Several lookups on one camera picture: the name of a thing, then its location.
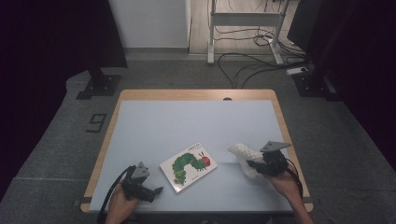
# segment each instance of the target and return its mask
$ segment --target caterpillar illustration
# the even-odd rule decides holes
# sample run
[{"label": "caterpillar illustration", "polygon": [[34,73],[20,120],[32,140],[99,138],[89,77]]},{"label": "caterpillar illustration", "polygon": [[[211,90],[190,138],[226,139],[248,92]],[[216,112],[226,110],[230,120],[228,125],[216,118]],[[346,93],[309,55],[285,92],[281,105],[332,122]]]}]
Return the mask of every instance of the caterpillar illustration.
[{"label": "caterpillar illustration", "polygon": [[210,159],[204,155],[204,152],[199,154],[202,158],[197,160],[191,153],[185,153],[180,157],[177,157],[175,163],[173,163],[172,168],[175,174],[175,183],[184,186],[186,182],[186,171],[184,167],[190,164],[197,171],[202,171],[206,167],[210,166]]}]

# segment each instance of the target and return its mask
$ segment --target white textured object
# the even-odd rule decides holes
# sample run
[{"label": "white textured object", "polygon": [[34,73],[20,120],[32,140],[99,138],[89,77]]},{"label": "white textured object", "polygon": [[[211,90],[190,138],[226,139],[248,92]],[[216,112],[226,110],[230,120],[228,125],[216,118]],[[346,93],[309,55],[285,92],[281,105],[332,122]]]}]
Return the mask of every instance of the white textured object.
[{"label": "white textured object", "polygon": [[262,159],[262,153],[260,151],[250,149],[243,144],[236,144],[235,146],[228,148],[228,150],[236,156],[239,163],[241,164],[244,174],[250,178],[255,178],[259,173],[256,171],[256,169],[251,168],[247,161],[265,163]]}]

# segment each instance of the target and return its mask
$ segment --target power strip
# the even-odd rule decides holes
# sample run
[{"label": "power strip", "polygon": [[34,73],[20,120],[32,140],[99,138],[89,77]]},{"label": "power strip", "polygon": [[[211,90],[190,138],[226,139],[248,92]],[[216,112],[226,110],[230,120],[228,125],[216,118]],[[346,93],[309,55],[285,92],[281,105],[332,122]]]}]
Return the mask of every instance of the power strip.
[{"label": "power strip", "polygon": [[298,75],[300,73],[304,73],[307,72],[308,69],[306,69],[305,67],[298,67],[298,68],[291,68],[286,70],[286,74],[288,74],[288,76],[292,76],[292,75]]}]

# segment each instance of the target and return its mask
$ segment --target book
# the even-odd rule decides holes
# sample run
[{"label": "book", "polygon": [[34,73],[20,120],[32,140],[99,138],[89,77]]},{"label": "book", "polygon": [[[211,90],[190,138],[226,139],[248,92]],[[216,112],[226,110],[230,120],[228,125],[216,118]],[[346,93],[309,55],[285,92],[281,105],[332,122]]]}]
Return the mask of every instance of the book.
[{"label": "book", "polygon": [[218,165],[206,149],[196,143],[160,164],[176,193],[179,193]]}]

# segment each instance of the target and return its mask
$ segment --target wall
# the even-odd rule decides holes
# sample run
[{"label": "wall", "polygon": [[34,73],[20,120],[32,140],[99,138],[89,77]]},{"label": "wall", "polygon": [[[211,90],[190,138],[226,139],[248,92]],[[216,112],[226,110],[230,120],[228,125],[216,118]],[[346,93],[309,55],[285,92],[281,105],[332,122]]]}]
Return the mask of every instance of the wall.
[{"label": "wall", "polygon": [[109,0],[124,48],[187,48],[190,0]]}]

